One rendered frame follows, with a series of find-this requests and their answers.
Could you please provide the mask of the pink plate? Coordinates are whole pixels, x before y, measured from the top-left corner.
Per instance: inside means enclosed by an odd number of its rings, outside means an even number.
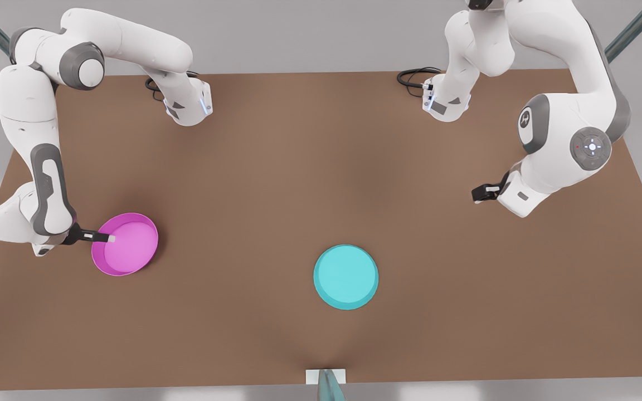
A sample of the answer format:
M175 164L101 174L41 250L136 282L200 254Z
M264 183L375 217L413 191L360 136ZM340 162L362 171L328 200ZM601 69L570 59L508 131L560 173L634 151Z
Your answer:
M99 233L115 238L112 242L91 245L94 264L109 276L127 276L139 271L157 251L157 228L150 218L139 213L115 216L100 227Z

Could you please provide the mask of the blue plate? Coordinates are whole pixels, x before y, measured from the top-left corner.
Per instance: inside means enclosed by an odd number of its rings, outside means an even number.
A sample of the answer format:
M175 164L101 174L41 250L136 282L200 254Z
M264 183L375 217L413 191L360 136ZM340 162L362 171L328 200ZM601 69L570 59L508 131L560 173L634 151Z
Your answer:
M356 310L366 305L376 294L379 281L373 257L354 244L332 246L314 264L314 289L337 310Z

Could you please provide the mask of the white post foot plate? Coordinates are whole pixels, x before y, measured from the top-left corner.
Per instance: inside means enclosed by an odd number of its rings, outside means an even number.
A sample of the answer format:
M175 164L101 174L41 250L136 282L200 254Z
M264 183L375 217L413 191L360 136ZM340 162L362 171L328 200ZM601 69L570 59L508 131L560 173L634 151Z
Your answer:
M323 371L330 371L333 373L339 385L344 385L347 383L347 374L346 369L321 369L321 370L306 370L305 371L305 383L306 385L318 385L319 376Z

